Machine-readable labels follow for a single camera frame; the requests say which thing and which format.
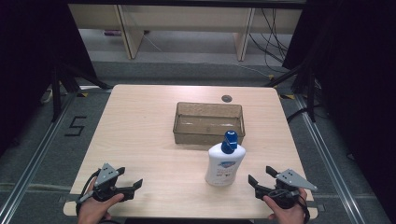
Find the aluminium floor rail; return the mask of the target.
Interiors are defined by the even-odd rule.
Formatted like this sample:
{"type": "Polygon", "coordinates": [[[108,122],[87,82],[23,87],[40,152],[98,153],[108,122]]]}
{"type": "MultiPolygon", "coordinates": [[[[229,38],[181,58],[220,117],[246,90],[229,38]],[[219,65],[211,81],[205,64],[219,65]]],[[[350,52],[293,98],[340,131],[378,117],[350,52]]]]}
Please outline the aluminium floor rail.
{"type": "Polygon", "coordinates": [[[338,169],[317,124],[311,119],[307,112],[303,113],[303,119],[351,223],[366,224],[366,220],[363,217],[351,190],[347,186],[345,179],[342,177],[342,174],[340,173],[340,170],[338,169]]]}
{"type": "Polygon", "coordinates": [[[69,93],[64,97],[64,101],[61,103],[61,111],[56,118],[49,123],[49,127],[40,139],[37,147],[33,150],[33,154],[29,161],[23,166],[23,171],[19,175],[18,180],[10,185],[9,195],[0,207],[0,224],[8,224],[14,216],[26,190],[35,177],[40,164],[44,160],[56,133],[60,129],[65,113],[76,97],[77,95],[75,93],[69,93]]]}

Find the black curtain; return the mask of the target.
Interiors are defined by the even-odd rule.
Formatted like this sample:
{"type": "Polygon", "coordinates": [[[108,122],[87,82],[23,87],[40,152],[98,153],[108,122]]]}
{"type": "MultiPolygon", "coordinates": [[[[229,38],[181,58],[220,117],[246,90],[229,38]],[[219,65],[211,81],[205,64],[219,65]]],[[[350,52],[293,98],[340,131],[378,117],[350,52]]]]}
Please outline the black curtain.
{"type": "Polygon", "coordinates": [[[66,0],[0,0],[0,156],[21,133],[51,83],[96,77],[66,0]]]}
{"type": "Polygon", "coordinates": [[[396,224],[396,0],[303,0],[285,67],[320,31],[312,70],[339,133],[391,224],[396,224]]]}

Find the person's right hand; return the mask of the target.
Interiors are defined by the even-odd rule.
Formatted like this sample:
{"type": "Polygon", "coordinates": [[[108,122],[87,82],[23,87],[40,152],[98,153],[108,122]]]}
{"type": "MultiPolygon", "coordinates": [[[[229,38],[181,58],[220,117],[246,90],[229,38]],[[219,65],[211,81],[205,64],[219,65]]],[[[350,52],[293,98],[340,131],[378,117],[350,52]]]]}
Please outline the person's right hand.
{"type": "Polygon", "coordinates": [[[273,213],[269,215],[268,218],[270,220],[276,220],[278,224],[304,224],[306,217],[304,206],[307,193],[304,189],[299,189],[299,192],[299,203],[295,204],[290,209],[282,209],[272,198],[264,196],[262,198],[263,201],[273,211],[273,213]]]}

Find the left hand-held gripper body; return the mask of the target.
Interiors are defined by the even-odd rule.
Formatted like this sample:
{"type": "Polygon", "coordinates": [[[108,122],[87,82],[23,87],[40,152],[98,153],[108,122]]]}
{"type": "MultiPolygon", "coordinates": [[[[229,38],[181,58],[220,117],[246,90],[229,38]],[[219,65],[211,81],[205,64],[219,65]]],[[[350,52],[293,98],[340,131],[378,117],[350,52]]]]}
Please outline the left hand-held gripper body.
{"type": "Polygon", "coordinates": [[[118,177],[117,169],[109,163],[105,163],[94,182],[93,198],[96,201],[104,202],[118,194],[116,187],[118,177]]]}

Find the person's left hand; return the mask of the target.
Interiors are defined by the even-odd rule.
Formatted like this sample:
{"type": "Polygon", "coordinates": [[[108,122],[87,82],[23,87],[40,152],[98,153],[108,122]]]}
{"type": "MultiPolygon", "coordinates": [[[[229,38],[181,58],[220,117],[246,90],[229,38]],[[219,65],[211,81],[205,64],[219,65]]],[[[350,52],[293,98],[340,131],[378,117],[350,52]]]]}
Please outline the person's left hand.
{"type": "Polygon", "coordinates": [[[101,221],[111,221],[112,216],[108,210],[119,203],[123,197],[124,195],[120,193],[104,202],[96,201],[94,198],[87,199],[79,209],[78,224],[99,224],[101,221]]]}

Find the light wooden bench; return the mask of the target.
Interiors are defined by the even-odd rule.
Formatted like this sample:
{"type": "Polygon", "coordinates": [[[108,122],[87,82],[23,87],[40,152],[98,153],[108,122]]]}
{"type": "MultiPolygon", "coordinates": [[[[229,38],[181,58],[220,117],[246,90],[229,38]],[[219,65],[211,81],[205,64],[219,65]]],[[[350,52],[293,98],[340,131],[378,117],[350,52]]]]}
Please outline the light wooden bench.
{"type": "Polygon", "coordinates": [[[145,31],[233,34],[238,61],[245,59],[252,33],[294,33],[300,9],[237,7],[159,7],[70,4],[79,29],[119,30],[127,57],[133,59],[145,31]]]}

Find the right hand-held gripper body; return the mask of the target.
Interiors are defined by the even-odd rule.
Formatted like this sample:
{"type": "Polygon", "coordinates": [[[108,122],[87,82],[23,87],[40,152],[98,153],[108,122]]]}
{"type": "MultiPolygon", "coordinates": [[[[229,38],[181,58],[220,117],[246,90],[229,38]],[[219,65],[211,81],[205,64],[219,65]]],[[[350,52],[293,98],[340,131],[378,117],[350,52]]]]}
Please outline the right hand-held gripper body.
{"type": "Polygon", "coordinates": [[[278,172],[274,179],[276,180],[276,184],[273,189],[265,186],[263,186],[263,189],[255,189],[255,197],[261,200],[264,196],[268,196],[282,209],[290,209],[299,203],[299,189],[318,189],[317,186],[291,169],[287,169],[281,173],[278,172]]]}

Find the smoky clear plastic box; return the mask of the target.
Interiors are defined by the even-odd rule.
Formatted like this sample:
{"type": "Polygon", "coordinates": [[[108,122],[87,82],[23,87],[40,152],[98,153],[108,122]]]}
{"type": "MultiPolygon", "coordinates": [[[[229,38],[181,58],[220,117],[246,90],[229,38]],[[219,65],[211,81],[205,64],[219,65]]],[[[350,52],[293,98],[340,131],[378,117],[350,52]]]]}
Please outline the smoky clear plastic box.
{"type": "Polygon", "coordinates": [[[215,145],[230,130],[242,144],[246,132],[241,105],[177,103],[173,128],[177,144],[215,145]]]}

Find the black metal stand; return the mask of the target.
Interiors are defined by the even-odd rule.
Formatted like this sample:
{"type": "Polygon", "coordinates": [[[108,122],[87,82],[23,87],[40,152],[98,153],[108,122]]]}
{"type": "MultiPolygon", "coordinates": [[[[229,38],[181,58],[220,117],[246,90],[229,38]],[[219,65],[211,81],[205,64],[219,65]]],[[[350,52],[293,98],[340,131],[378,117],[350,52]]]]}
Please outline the black metal stand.
{"type": "Polygon", "coordinates": [[[112,86],[99,80],[94,72],[86,73],[74,65],[67,63],[56,63],[53,66],[50,77],[53,99],[52,121],[59,118],[62,112],[61,86],[64,86],[67,92],[77,93],[80,91],[80,86],[76,81],[76,77],[82,77],[102,90],[112,89],[112,86]]]}
{"type": "Polygon", "coordinates": [[[314,113],[314,100],[315,100],[315,74],[314,72],[304,63],[297,65],[295,68],[289,70],[279,78],[271,80],[265,84],[265,87],[273,88],[281,82],[294,77],[294,81],[291,84],[291,91],[293,93],[301,94],[305,93],[307,96],[307,105],[303,109],[293,114],[291,117],[294,118],[297,114],[306,112],[312,122],[315,122],[314,113]]]}

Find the white bottle with blue pump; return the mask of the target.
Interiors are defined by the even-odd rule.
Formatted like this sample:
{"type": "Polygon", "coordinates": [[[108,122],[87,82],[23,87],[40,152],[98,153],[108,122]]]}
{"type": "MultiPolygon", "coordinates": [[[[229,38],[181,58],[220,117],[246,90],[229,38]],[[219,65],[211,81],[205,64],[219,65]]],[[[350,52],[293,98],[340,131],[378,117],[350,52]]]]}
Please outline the white bottle with blue pump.
{"type": "Polygon", "coordinates": [[[205,181],[217,187],[231,185],[245,155],[246,150],[238,144],[237,132],[227,131],[222,142],[208,150],[209,163],[205,181]]]}

